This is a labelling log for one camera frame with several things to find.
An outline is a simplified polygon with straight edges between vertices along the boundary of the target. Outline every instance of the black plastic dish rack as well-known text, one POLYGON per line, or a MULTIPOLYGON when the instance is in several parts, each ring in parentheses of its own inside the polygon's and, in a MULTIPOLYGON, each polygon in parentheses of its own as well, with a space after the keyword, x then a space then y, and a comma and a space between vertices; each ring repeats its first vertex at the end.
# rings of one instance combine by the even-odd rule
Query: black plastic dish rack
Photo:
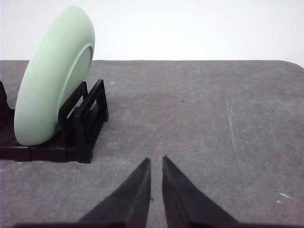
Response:
POLYGON ((0 159, 90 163, 94 144, 104 122, 109 119, 104 81, 99 79, 89 93, 86 82, 78 86, 59 109, 59 132, 43 144, 23 146, 17 142, 14 114, 0 82, 0 159), (81 97, 83 102, 75 107, 81 97))

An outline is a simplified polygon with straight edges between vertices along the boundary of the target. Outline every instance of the scratch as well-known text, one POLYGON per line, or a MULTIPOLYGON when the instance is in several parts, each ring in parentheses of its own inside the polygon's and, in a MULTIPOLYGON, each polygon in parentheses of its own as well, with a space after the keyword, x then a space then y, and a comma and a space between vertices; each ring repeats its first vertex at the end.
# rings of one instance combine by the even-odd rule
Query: scratch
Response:
POLYGON ((132 123, 135 124, 135 125, 147 127, 147 128, 149 128, 150 130, 153 130, 153 131, 157 128, 157 126, 155 126, 154 124, 151 124, 151 123, 140 122, 140 121, 132 121, 132 123))
POLYGON ((193 129, 193 130, 195 130, 195 131, 198 131, 198 129, 196 129, 196 128, 194 128, 194 127, 191 127, 190 125, 189 125, 189 128, 191 128, 191 129, 193 129))
POLYGON ((158 152, 159 147, 162 145, 163 140, 164 140, 164 138, 162 138, 161 141, 158 143, 156 149, 155 149, 154 152, 153 152, 153 155, 151 156, 151 160, 154 159, 154 156, 155 156, 155 154, 158 152))
POLYGON ((253 103, 257 103, 257 104, 259 104, 259 105, 261 105, 261 106, 268 107, 267 105, 264 105, 264 104, 262 104, 262 103, 259 103, 258 101, 255 101, 255 100, 250 100, 250 101, 252 101, 253 103))
POLYGON ((138 148, 140 148, 148 139, 150 139, 152 137, 152 135, 154 135, 158 130, 160 130, 168 121, 170 121, 170 119, 172 119, 177 113, 179 113, 180 111, 182 111, 183 109, 187 108, 189 105, 191 105, 192 103, 196 102, 198 99, 200 99, 201 97, 203 97, 207 92, 209 92, 212 89, 215 89, 217 87, 214 86, 213 88, 205 91, 204 93, 202 93, 201 95, 197 96, 195 99, 193 99, 191 102, 187 103, 186 105, 182 105, 182 108, 178 109, 176 112, 174 112, 167 120, 165 120, 159 127, 157 127, 154 131, 152 131, 142 142, 141 144, 134 149, 134 151, 132 153, 129 154, 129 156, 121 163, 121 165, 118 167, 115 176, 118 175, 118 172, 120 171, 120 169, 129 161, 129 159, 135 154, 135 152, 137 151, 138 148))
POLYGON ((229 106, 228 98, 227 98, 227 113, 228 113, 228 119, 229 119, 230 133, 231 133, 233 148, 234 148, 234 151, 236 152, 237 150, 236 150, 236 142, 235 142, 233 127, 232 127, 231 112, 232 112, 232 106, 231 105, 229 106))
POLYGON ((281 192, 280 195, 283 196, 283 197, 285 197, 285 198, 288 198, 288 199, 290 199, 290 200, 295 200, 295 201, 296 201, 295 198, 292 198, 291 196, 288 196, 288 195, 285 194, 285 193, 282 193, 282 192, 281 192))
POLYGON ((227 98, 227 113, 228 113, 228 120, 229 120, 230 133, 231 133, 231 139, 232 139, 234 154, 237 158, 237 162, 238 162, 238 166, 239 166, 242 178, 243 178, 243 182, 245 183, 245 177, 244 177, 244 174, 242 172, 242 167, 241 167, 242 162, 241 162, 241 160, 238 156, 236 142, 235 142, 235 136, 234 136, 234 132, 233 132, 233 126, 232 126, 232 120, 231 120, 232 105, 229 105, 228 98, 227 98))

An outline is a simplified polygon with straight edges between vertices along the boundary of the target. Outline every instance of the plate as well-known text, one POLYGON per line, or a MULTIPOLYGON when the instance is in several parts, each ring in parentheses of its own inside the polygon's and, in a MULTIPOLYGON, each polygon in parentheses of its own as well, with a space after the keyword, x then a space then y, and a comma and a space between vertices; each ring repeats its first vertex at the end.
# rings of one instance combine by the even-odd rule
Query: plate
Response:
POLYGON ((94 46, 93 24, 77 6, 67 8, 50 25, 21 82, 14 118, 20 144, 41 144, 57 133, 59 109, 86 81, 94 46))

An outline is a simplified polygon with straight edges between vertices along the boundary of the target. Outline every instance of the white background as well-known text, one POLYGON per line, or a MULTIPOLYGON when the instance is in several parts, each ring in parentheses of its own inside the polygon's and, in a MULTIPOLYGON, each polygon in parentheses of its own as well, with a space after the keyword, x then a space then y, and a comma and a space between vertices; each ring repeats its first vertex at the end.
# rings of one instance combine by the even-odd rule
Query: white background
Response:
POLYGON ((1 59, 30 59, 49 24, 71 5, 93 22, 94 59, 304 66, 304 0, 2 0, 1 59))

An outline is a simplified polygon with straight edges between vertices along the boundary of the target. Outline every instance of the gray felt mat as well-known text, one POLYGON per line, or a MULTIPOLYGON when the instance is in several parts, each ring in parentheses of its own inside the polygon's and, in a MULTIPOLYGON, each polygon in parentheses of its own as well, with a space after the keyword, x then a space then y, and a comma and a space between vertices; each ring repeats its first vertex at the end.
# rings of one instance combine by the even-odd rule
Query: gray felt mat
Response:
MULTIPOLYGON (((2 61, 14 107, 27 61, 2 61)), ((283 61, 94 61, 109 122, 91 164, 1 161, 1 224, 73 222, 152 160, 147 227, 166 227, 162 156, 243 222, 304 225, 304 69, 283 61)))

